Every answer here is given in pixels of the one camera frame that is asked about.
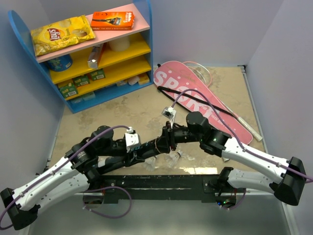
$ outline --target orange box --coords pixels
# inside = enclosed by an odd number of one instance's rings
[[[91,27],[93,30],[131,30],[134,14],[129,12],[94,12]]]

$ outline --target cable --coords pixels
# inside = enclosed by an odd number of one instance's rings
[[[4,209],[4,211],[2,212],[2,214],[0,215],[0,224],[1,221],[3,220],[4,215],[7,213],[7,211],[9,210],[9,208],[11,208],[11,206],[13,206],[14,203],[16,203],[21,197],[24,196],[25,193],[27,193],[30,189],[32,189],[33,187],[35,187],[37,184],[39,184],[40,182],[44,181],[45,179],[49,178],[50,176],[52,176],[53,174],[55,174],[56,172],[58,172],[62,167],[64,167],[67,163],[69,163],[73,158],[75,158],[80,152],[82,152],[86,147],[88,147],[92,142],[94,142],[96,139],[98,139],[99,137],[101,137],[102,135],[104,135],[105,133],[116,129],[116,128],[126,128],[129,129],[127,126],[124,125],[119,125],[119,126],[114,126],[114,127],[110,127],[106,130],[104,130],[103,132],[101,132],[100,134],[96,135],[94,138],[92,138],[91,140],[89,140],[87,143],[85,143],[80,149],[78,149],[68,160],[66,160],[62,165],[60,165],[58,168],[56,168],[54,171],[51,172],[51,174],[47,174],[44,177],[40,178],[39,180],[35,181],[33,184],[31,184],[30,186],[28,186],[22,193],[20,193],[15,199],[12,200],[12,202]],[[13,224],[7,226],[7,227],[1,227],[0,225],[0,230],[7,230],[9,228],[11,228],[13,226]]]
[[[273,160],[271,160],[271,159],[267,159],[267,158],[265,158],[265,157],[263,157],[263,156],[260,156],[260,155],[258,155],[258,154],[256,154],[256,153],[254,153],[254,152],[252,152],[252,151],[246,149],[246,148],[243,146],[243,144],[241,143],[241,141],[240,141],[239,137],[237,136],[237,134],[223,121],[223,119],[221,118],[221,116],[219,115],[219,113],[215,110],[215,108],[213,107],[213,105],[211,104],[211,102],[208,100],[208,98],[206,98],[206,97],[204,96],[204,94],[202,94],[202,93],[199,92],[198,90],[195,90],[195,89],[186,89],[186,90],[184,90],[183,92],[181,92],[181,93],[177,96],[177,98],[175,99],[174,103],[172,104],[172,107],[175,106],[175,104],[177,103],[178,99],[179,99],[185,92],[187,92],[187,91],[193,91],[193,92],[199,93],[199,94],[205,99],[205,101],[208,102],[209,106],[213,109],[213,111],[215,112],[215,114],[216,114],[216,116],[219,118],[219,120],[220,120],[220,121],[223,123],[223,125],[233,134],[233,136],[235,137],[235,139],[236,139],[237,142],[238,142],[238,145],[240,146],[240,148],[241,148],[243,151],[246,151],[247,153],[249,153],[249,154],[251,154],[251,155],[253,155],[253,156],[257,157],[257,158],[260,158],[260,159],[262,159],[262,160],[264,160],[264,161],[267,161],[267,162],[269,162],[269,163],[272,163],[272,164],[274,164],[274,165],[276,165],[276,166],[282,167],[283,169],[289,170],[289,171],[291,171],[292,173],[295,173],[295,174],[297,174],[297,175],[299,175],[299,176],[301,176],[301,177],[303,177],[303,178],[305,178],[305,179],[308,179],[308,180],[306,181],[306,183],[311,183],[311,182],[313,182],[313,177],[311,177],[311,176],[307,176],[307,175],[305,175],[305,174],[302,174],[301,172],[296,171],[296,170],[294,170],[294,169],[292,169],[292,168],[290,168],[290,167],[288,167],[288,166],[281,165],[281,164],[278,163],[278,162],[275,162],[275,161],[273,161]]]
[[[94,211],[93,209],[90,209],[89,207],[87,207],[87,205],[85,204],[85,202],[83,201],[83,209],[87,209],[88,211],[92,212],[92,213],[95,213],[99,216],[102,216],[102,217],[105,217],[105,218],[109,218],[109,219],[119,219],[119,218],[122,218],[123,216],[127,215],[128,212],[131,210],[132,208],[132,197],[131,195],[129,194],[129,192],[127,192],[125,189],[121,188],[121,187],[118,187],[118,186],[110,186],[110,187],[105,187],[105,188],[99,188],[99,189],[94,189],[94,190],[87,190],[85,192],[97,192],[97,191],[102,191],[102,190],[107,190],[107,189],[111,189],[111,188],[116,188],[116,189],[120,189],[122,191],[124,191],[128,198],[129,198],[129,207],[127,209],[127,211],[125,211],[124,213],[122,213],[121,215],[117,215],[117,216],[113,216],[113,215],[107,215],[107,214],[102,214],[100,212],[97,212],[97,211]]]
[[[236,203],[236,205],[234,205],[234,206],[232,206],[232,207],[230,207],[230,208],[224,208],[224,207],[221,207],[221,208],[223,208],[223,209],[225,209],[225,210],[228,210],[228,211],[229,211],[229,210],[236,209],[237,207],[240,206],[240,204],[242,204],[242,202],[244,201],[245,196],[246,196],[246,188],[244,189],[243,196],[240,198],[239,202]]]
[[[163,87],[163,86],[158,86],[158,87],[157,87],[157,90],[160,91],[160,92],[162,92],[166,97],[170,98],[172,101],[174,101],[175,99],[172,98],[172,97],[171,97],[170,95],[168,95],[167,93],[165,93],[164,91],[166,91],[166,92],[171,92],[171,93],[175,93],[175,94],[180,94],[180,93],[181,93],[180,91],[176,91],[176,90],[173,90],[173,89],[171,89],[171,88],[167,88],[167,87]],[[199,103],[201,103],[201,104],[209,105],[205,100],[198,99],[198,98],[196,98],[196,97],[193,97],[192,95],[183,94],[183,96],[188,97],[188,98],[190,98],[190,99],[192,99],[192,100],[195,100],[195,101],[197,101],[197,102],[199,102]],[[179,103],[178,103],[178,105],[180,105],[182,108],[184,108],[184,109],[186,109],[187,111],[189,111],[189,109],[187,109],[185,106],[183,106],[183,105],[181,105],[181,104],[179,104]],[[214,104],[212,104],[212,105],[213,105],[213,107],[214,107],[215,109],[217,109],[218,111],[221,111],[222,113],[225,113],[225,114],[227,114],[227,115],[230,115],[230,116],[236,118],[236,116],[233,115],[231,112],[229,112],[229,111],[227,111],[227,110],[225,110],[225,109],[223,109],[223,108],[220,108],[219,106],[216,106],[216,105],[214,105]]]

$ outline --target white wall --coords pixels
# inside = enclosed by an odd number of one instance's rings
[[[13,33],[7,16],[11,9],[30,28],[49,22],[38,0],[1,1],[0,190],[20,187],[42,172],[63,111],[60,98],[28,60]],[[9,222],[6,217],[1,225]],[[1,235],[16,233],[13,229],[1,231]]]
[[[248,64],[248,80],[271,154],[304,161],[313,175],[313,1],[284,0]],[[301,235],[311,235],[313,185],[294,207]]]
[[[154,22],[154,62],[193,60],[211,65],[247,64],[282,1],[150,0]],[[55,22],[132,1],[40,2],[49,19]]]

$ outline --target green box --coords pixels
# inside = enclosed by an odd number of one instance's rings
[[[104,74],[103,69],[90,72],[89,75],[90,75],[90,78],[92,79],[92,81],[96,81],[96,80],[99,80],[99,79],[102,79],[102,78],[106,77],[106,75]]]
[[[70,96],[78,94],[78,91],[72,80],[61,82],[58,84],[58,87],[64,98],[68,98]]]
[[[81,86],[90,84],[90,81],[89,81],[87,74],[73,78],[73,82],[74,82],[76,87],[81,87]]]

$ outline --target shelf board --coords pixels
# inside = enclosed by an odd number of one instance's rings
[[[121,52],[112,51],[107,45],[99,63],[99,69],[149,53],[151,51],[140,33],[130,35],[130,41],[130,47]],[[87,64],[90,52],[91,47],[72,53],[71,57],[73,59],[73,64],[71,67],[62,72],[50,71],[52,82],[57,84],[94,71],[95,69],[90,69]]]
[[[133,29],[132,30],[119,30],[119,31],[113,31],[113,30],[94,31],[96,35],[95,39],[92,39],[83,43],[79,43],[73,46],[69,46],[64,49],[52,52],[52,53],[48,53],[46,55],[37,56],[37,62],[41,63],[41,62],[44,62],[44,61],[47,61],[47,60],[50,60],[50,59],[53,59],[62,55],[67,55],[75,51],[79,51],[88,47],[92,47],[101,43],[111,41],[113,39],[131,35],[134,33],[138,33],[138,32],[141,32],[150,28],[148,23],[145,21],[145,19],[142,17],[142,15],[140,14],[140,12],[138,11],[138,9],[135,7],[133,3],[120,6],[117,8],[113,8],[107,11],[132,11],[135,15],[135,22],[134,22]],[[92,15],[93,14],[86,16],[89,22],[91,22],[92,20]]]
[[[111,99],[117,98],[121,95],[125,95],[127,93],[136,91],[138,89],[147,87],[152,85],[153,82],[149,82],[144,85],[139,85],[136,83],[135,85],[124,85],[124,86],[111,86],[107,88],[100,89],[95,92],[95,98],[87,101],[81,101],[78,104],[70,104],[72,110],[74,113],[80,112],[82,110],[88,109],[90,107],[93,107],[95,105],[101,104],[103,102],[109,101]]]
[[[96,91],[100,88],[109,86],[118,81],[136,76],[150,70],[151,66],[144,56],[135,57],[133,59],[114,64],[104,70],[106,76],[105,78],[96,81],[90,81],[90,84],[78,87],[78,94],[70,96],[66,98],[66,100],[70,100],[83,94]]]

